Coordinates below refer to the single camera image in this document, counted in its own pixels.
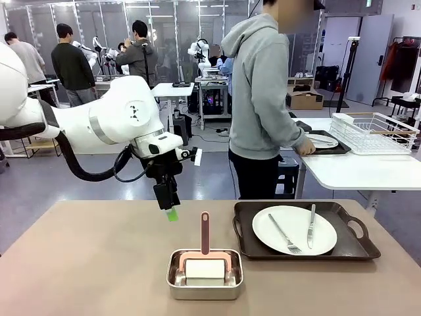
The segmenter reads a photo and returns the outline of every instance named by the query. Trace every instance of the brown tray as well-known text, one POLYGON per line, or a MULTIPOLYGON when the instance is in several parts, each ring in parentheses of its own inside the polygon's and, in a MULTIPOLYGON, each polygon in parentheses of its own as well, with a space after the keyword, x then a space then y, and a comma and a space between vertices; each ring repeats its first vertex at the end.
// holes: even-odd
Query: brown tray
POLYGON ((271 201, 271 202, 239 202, 234 207, 232 224, 238 238, 239 250, 250 260, 337 260, 366 261, 379 258, 381 253, 368 237, 367 226, 356 217, 350 216, 338 203, 305 202, 305 201, 271 201), (280 253, 263 244, 253 232, 252 222, 255 215, 267 207, 290 205, 311 209, 316 204, 316 213, 323 216, 337 233, 337 244, 333 250, 324 255, 305 256, 280 253), (363 236, 357 238, 357 233, 348 224, 353 221, 360 225, 363 236))

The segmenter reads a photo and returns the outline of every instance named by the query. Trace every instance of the ceiling light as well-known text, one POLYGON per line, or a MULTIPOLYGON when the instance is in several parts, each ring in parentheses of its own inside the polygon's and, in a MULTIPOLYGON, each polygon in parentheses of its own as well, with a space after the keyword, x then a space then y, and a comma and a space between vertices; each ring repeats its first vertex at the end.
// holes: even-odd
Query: ceiling light
POLYGON ((172 18, 172 15, 147 15, 147 18, 172 18))
POLYGON ((126 6, 126 8, 130 8, 130 9, 159 9, 158 5, 151 5, 150 7, 148 7, 147 5, 128 5, 126 6))

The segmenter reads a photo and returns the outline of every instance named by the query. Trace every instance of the hand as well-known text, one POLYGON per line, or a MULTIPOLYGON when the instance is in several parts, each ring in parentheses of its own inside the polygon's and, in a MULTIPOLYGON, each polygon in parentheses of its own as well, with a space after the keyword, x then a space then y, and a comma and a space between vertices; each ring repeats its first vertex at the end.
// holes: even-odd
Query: hand
POLYGON ((124 46, 129 47, 131 46, 131 44, 132 44, 132 41, 130 40, 130 38, 126 38, 124 40, 124 46))
POLYGON ((311 155, 315 151, 315 146, 307 137, 305 138, 305 141, 299 147, 297 147, 297 153, 301 156, 311 155))

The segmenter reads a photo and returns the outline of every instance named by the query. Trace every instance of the door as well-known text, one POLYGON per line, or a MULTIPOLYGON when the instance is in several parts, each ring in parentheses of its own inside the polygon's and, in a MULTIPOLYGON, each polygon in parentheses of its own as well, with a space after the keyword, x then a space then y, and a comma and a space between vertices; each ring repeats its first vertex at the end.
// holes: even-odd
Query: door
POLYGON ((377 97, 380 74, 393 26, 393 15, 365 16, 355 55, 347 99, 371 105, 377 97))

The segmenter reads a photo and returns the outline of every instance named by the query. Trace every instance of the white plate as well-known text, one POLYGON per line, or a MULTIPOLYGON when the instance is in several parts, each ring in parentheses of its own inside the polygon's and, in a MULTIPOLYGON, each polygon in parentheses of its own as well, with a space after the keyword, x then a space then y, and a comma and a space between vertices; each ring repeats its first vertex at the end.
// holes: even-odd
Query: white plate
POLYGON ((307 137, 310 138, 311 142, 314 144, 315 148, 317 148, 317 149, 335 148, 339 145, 339 142, 335 138, 327 137, 325 135, 308 134, 307 137), (323 142, 317 142, 317 140, 322 140, 324 142, 330 142, 331 144, 325 144, 323 142))
POLYGON ((322 255, 332 250, 337 242, 335 228, 316 213, 314 217, 313 248, 307 245, 307 231, 311 212, 294 206, 273 206, 263 209, 253 219, 253 231, 258 239, 272 249, 289 255, 295 255, 287 247, 287 241, 269 219, 272 214, 275 221, 289 239, 301 250, 297 255, 322 255))

